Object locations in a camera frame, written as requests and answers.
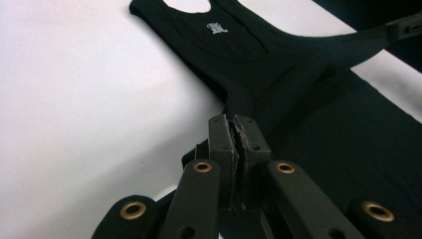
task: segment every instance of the printed logo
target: printed logo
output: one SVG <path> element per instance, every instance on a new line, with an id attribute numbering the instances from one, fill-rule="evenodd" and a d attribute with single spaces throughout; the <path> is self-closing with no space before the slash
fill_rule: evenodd
<path id="1" fill-rule="evenodd" d="M 229 32 L 228 30 L 223 29 L 219 23 L 209 23 L 207 24 L 207 28 L 211 29 L 212 34 Z"/>

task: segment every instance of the clip jaw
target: clip jaw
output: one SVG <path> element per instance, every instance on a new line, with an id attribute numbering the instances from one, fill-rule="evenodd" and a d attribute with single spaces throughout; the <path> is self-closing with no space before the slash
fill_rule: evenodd
<path id="1" fill-rule="evenodd" d="M 363 238 L 303 169 L 272 160 L 252 119 L 208 123 L 176 191 L 122 199 L 93 239 Z"/>
<path id="2" fill-rule="evenodd" d="M 396 42 L 422 34 L 422 11 L 413 16 L 387 23 L 387 37 L 389 42 Z"/>

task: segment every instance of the black tank top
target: black tank top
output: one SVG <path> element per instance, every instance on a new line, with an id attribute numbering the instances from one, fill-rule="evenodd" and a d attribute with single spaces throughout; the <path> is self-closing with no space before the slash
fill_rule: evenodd
<path id="1" fill-rule="evenodd" d="M 372 198 L 422 225 L 422 125 L 350 70 L 391 43 L 387 27 L 300 37 L 236 0 L 210 3 L 195 14 L 161 0 L 129 9 L 223 98 L 228 117 L 254 119 L 276 158 L 301 165 L 341 210 Z"/>

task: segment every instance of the white background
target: white background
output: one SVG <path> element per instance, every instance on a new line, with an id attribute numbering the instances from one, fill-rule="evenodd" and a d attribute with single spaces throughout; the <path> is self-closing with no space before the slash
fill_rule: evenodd
<path id="1" fill-rule="evenodd" d="M 353 32 L 310 0 L 241 3 L 292 34 Z M 159 199 L 221 113 L 128 4 L 0 0 L 2 238 L 90 238 L 118 200 Z M 420 73 L 386 52 L 353 70 L 422 121 Z"/>

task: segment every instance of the neckline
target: neckline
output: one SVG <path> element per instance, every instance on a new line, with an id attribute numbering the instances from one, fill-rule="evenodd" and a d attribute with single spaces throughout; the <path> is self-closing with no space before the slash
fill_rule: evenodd
<path id="1" fill-rule="evenodd" d="M 171 6 L 169 6 L 166 2 L 164 2 L 164 0 L 158 0 L 166 9 L 170 10 L 171 12 L 174 12 L 176 14 L 181 14 L 181 15 L 186 15 L 186 16 L 205 16 L 208 14 L 211 14 L 212 12 L 214 12 L 214 1 L 213 0 L 208 0 L 209 4 L 210 4 L 210 9 L 206 12 L 184 12 L 182 10 L 178 10 L 176 8 L 173 8 Z"/>

